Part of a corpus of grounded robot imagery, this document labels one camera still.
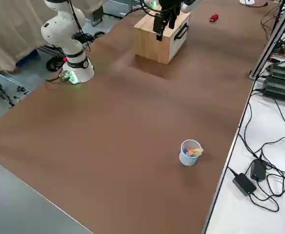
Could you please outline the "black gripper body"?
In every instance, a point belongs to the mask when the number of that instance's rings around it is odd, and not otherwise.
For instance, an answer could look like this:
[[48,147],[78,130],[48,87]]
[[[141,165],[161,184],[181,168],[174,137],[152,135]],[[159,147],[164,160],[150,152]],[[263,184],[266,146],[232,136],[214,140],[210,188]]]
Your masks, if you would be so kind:
[[175,14],[180,13],[181,0],[159,0],[161,6],[160,13],[173,11]]

